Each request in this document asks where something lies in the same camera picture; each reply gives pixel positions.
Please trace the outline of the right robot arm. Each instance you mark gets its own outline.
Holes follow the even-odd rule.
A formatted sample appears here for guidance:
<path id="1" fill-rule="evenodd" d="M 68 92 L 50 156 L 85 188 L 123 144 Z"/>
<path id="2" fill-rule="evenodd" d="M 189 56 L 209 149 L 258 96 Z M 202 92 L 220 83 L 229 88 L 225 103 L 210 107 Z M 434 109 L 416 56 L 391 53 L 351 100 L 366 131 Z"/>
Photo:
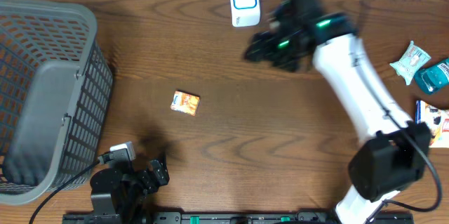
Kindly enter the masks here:
<path id="1" fill-rule="evenodd" d="M 424 175 L 431 132 L 391 97 L 344 13 L 326 14 L 319 0 L 283 0 L 271 29 L 254 35 L 245 59 L 294 72 L 305 56 L 334 90 L 361 144 L 348 165 L 351 187 L 334 219 L 368 223 Z"/>

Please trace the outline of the yellow snack bag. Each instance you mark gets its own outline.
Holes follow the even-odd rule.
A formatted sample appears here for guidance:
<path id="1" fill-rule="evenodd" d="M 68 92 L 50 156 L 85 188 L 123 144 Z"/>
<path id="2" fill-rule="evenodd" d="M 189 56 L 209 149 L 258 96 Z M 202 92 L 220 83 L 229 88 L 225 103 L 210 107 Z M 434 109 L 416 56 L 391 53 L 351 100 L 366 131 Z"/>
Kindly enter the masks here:
<path id="1" fill-rule="evenodd" d="M 448 148 L 448 110 L 440 110 L 422 100 L 416 102 L 415 121 L 424 122 L 431 131 L 430 147 Z"/>

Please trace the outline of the orange Kleenex tissue pack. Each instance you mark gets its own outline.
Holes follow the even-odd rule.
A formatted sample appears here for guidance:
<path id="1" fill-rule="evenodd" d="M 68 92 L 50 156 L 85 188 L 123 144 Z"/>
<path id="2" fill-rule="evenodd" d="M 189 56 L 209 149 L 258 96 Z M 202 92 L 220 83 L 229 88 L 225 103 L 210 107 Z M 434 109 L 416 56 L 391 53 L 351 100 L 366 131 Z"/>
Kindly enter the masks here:
<path id="1" fill-rule="evenodd" d="M 176 91 L 173 96 L 173 101 L 170 108 L 174 111 L 196 115 L 197 108 L 199 106 L 200 97 L 185 93 L 182 91 Z"/>

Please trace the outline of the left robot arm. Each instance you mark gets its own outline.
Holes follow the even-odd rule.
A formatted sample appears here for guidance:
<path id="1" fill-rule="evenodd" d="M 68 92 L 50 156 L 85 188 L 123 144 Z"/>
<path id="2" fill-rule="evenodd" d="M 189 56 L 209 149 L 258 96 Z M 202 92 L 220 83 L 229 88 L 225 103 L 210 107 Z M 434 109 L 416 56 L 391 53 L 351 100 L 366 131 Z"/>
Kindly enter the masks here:
<path id="1" fill-rule="evenodd" d="M 166 155 L 160 154 L 139 171 L 133 168 L 133 161 L 124 150 L 105 154 L 100 161 L 108 167 L 91 178 L 93 212 L 84 223 L 152 223 L 143 201 L 169 183 Z"/>

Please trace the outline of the small teal liquid bottle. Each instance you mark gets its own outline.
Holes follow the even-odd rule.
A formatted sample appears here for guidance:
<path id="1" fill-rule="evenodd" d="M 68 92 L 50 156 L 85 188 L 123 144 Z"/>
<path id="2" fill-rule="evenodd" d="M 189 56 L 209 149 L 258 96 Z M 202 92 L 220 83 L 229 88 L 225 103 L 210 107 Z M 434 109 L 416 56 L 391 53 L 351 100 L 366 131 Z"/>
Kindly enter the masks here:
<path id="1" fill-rule="evenodd" d="M 416 72 L 414 80 L 426 94 L 432 95 L 448 85 L 448 59 Z"/>

